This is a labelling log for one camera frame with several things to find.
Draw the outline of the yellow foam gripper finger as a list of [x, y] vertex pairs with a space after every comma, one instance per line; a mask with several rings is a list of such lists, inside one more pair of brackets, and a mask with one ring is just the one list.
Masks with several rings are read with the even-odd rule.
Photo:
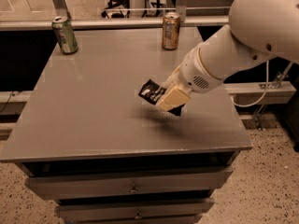
[[156, 106], [163, 111], [170, 111], [173, 108], [188, 103], [191, 100], [191, 92], [191, 89], [180, 85], [167, 87]]
[[180, 83], [179, 66], [177, 66], [176, 69], [172, 72], [172, 74], [164, 82], [163, 87], [164, 88], [172, 88], [172, 87], [178, 85], [179, 83]]

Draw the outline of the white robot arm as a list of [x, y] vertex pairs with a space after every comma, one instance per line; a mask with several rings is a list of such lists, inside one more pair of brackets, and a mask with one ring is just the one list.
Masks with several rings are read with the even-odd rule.
[[184, 57], [157, 102], [169, 111], [272, 58], [299, 62], [299, 0], [234, 0], [229, 22]]

